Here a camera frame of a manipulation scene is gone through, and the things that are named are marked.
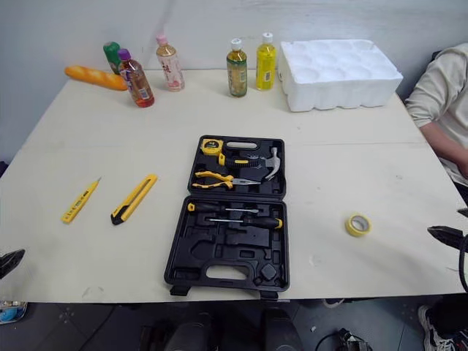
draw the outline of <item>styrofoam box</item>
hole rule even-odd
[[[291,111],[384,105],[403,76],[369,40],[282,42],[279,79]]]

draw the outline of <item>yellow tape roll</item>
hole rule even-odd
[[[371,231],[372,224],[370,219],[362,214],[353,214],[344,223],[346,231],[352,236],[363,236]]]

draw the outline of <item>bread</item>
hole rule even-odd
[[[120,75],[99,71],[98,69],[82,66],[69,66],[65,68],[65,74],[71,78],[91,84],[97,84],[98,86],[104,86],[109,89],[127,89],[125,80]]]

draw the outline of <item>black tool case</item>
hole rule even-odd
[[[204,154],[201,146],[207,139],[222,140],[226,164],[234,159],[269,159],[272,148],[280,159],[279,169],[271,180],[265,177],[272,167],[240,167],[219,164],[219,157]],[[260,297],[277,299],[278,292],[290,284],[287,244],[287,211],[282,198],[286,194],[284,177],[284,142],[280,139],[252,137],[225,137],[204,135],[200,138],[188,189],[191,193],[182,205],[172,249],[167,261],[165,281],[173,287],[171,295],[185,296],[192,286],[232,287],[259,290]],[[197,178],[196,172],[211,171],[234,178],[259,181],[257,185],[221,185],[210,189],[193,186],[221,182],[214,178]],[[224,208],[242,208],[256,211],[212,212],[189,211],[189,204],[212,204]],[[268,216],[282,220],[282,227],[265,229],[238,222],[211,222],[208,219],[244,220]],[[245,274],[246,279],[209,277],[212,266],[229,266]]]

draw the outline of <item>bottle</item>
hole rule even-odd
[[[257,49],[257,79],[258,90],[269,90],[273,88],[275,78],[276,49],[272,33],[263,33],[263,43]]]
[[[125,79],[135,104],[139,107],[148,107],[154,104],[154,96],[141,64],[132,60],[127,49],[120,49],[118,57],[121,59],[118,70],[120,75]]]
[[[159,48],[156,50],[159,63],[166,76],[167,87],[170,91],[180,91],[184,88],[184,76],[182,75],[181,65],[178,63],[177,51],[167,43],[167,37],[164,34],[156,37]]]
[[[120,49],[120,45],[116,42],[106,42],[103,46],[105,57],[107,58],[107,62],[109,62],[109,66],[114,73],[120,75],[118,71],[118,66],[120,64],[120,58],[118,57],[118,50]]]
[[[243,97],[247,94],[247,55],[241,50],[242,40],[231,40],[233,49],[227,54],[227,78],[229,92],[234,97]]]

